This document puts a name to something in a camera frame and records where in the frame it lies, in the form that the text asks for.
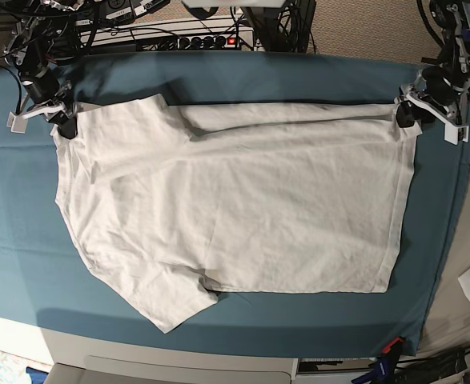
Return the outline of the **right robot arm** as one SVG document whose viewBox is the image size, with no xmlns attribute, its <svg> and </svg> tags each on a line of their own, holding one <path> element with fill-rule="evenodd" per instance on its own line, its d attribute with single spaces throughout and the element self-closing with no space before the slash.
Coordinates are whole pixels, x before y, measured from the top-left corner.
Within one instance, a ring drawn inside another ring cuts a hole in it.
<svg viewBox="0 0 470 384">
<path fill-rule="evenodd" d="M 0 61 L 16 81 L 18 101 L 9 112 L 6 126 L 13 133 L 26 132 L 28 120 L 39 115 L 56 126 L 58 134 L 73 139 L 78 133 L 77 107 L 70 82 L 61 83 L 51 69 L 58 60 L 51 57 L 56 40 L 62 37 L 80 14 L 92 14 L 92 31 L 79 50 L 88 54 L 98 29 L 100 1 L 0 1 L 0 11 L 18 19 L 18 26 Z"/>
</svg>

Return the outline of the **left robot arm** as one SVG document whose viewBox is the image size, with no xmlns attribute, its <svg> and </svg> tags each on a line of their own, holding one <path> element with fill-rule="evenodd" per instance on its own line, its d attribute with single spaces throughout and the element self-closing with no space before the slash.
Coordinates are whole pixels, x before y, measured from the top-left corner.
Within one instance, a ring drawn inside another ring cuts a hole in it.
<svg viewBox="0 0 470 384">
<path fill-rule="evenodd" d="M 440 48 L 436 58 L 422 58 L 425 67 L 414 82 L 400 87 L 395 120 L 406 129 L 437 119 L 444 140 L 467 142 L 470 99 L 470 1 L 416 3 L 425 29 Z"/>
</svg>

